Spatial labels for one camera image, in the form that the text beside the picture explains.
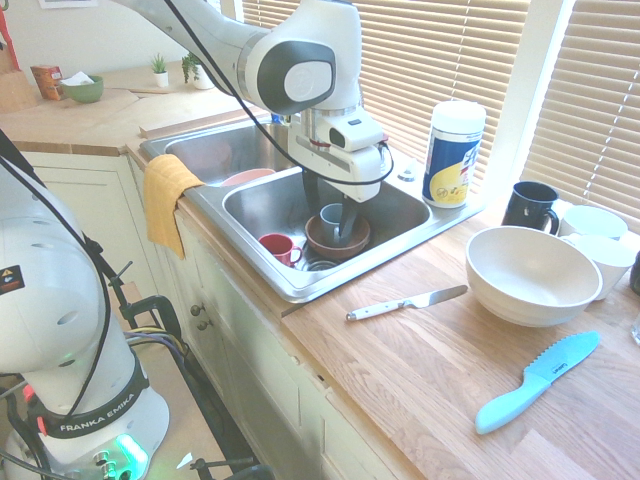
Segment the dish towel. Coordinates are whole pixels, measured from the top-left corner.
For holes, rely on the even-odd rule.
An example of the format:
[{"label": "dish towel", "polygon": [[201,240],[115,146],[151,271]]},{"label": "dish towel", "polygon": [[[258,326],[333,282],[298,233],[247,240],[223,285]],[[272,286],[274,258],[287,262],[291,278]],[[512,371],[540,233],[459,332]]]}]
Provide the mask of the dish towel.
[{"label": "dish towel", "polygon": [[184,248],[174,211],[183,192],[204,185],[175,155],[159,155],[144,172],[144,205],[147,237],[173,250],[180,260]]}]

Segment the white mug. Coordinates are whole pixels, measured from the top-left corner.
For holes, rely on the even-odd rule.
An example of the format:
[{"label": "white mug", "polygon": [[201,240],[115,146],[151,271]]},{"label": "white mug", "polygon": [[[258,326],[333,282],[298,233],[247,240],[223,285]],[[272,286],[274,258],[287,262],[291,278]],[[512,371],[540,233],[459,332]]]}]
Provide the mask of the white mug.
[{"label": "white mug", "polygon": [[627,233],[624,220],[602,208],[590,205],[576,205],[567,210],[560,222],[558,236],[564,237],[572,233],[580,235],[600,235],[620,240]]},{"label": "white mug", "polygon": [[340,237],[340,218],[342,217],[342,204],[330,203],[320,210],[320,222],[324,234],[325,246],[344,247],[350,238]]},{"label": "white mug", "polygon": [[604,300],[635,262],[635,252],[611,238],[573,233],[562,237],[596,264],[602,275],[602,290],[595,300]]}]

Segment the blue knife handle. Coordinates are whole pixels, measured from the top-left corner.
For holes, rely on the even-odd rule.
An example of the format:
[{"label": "blue knife handle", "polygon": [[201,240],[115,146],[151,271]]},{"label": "blue knife handle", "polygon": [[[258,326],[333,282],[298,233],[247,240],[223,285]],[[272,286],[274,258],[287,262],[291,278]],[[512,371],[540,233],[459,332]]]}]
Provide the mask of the blue knife handle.
[{"label": "blue knife handle", "polygon": [[476,431],[484,435],[506,425],[524,412],[550,386],[551,383],[544,378],[525,371],[520,388],[494,398],[480,409],[476,415]]}]

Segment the potted plant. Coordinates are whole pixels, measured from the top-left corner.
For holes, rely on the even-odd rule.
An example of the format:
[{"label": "potted plant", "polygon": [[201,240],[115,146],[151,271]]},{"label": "potted plant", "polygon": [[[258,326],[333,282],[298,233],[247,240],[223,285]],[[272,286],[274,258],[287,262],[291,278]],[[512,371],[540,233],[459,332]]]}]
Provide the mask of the potted plant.
[{"label": "potted plant", "polygon": [[184,74],[184,83],[189,82],[189,77],[193,74],[193,85],[200,90],[208,90],[213,88],[213,82],[200,64],[200,59],[193,53],[182,57],[182,73]]},{"label": "potted plant", "polygon": [[167,72],[167,64],[162,55],[158,53],[151,59],[151,68],[153,69],[153,75],[156,77],[156,85],[160,88],[168,87],[169,72]]}]

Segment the white pot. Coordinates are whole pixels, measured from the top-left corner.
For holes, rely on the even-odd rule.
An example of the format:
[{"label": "white pot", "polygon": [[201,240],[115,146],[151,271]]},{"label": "white pot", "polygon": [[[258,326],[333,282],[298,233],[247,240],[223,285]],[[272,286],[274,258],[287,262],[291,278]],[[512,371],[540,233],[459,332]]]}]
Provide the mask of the white pot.
[{"label": "white pot", "polygon": [[169,86],[169,72],[154,73],[156,77],[156,85],[160,88],[167,88]]},{"label": "white pot", "polygon": [[197,65],[196,69],[198,70],[198,80],[193,81],[194,87],[198,90],[209,90],[210,88],[213,88],[213,82],[209,79],[209,76],[207,75],[207,72],[204,71],[202,65]]}]

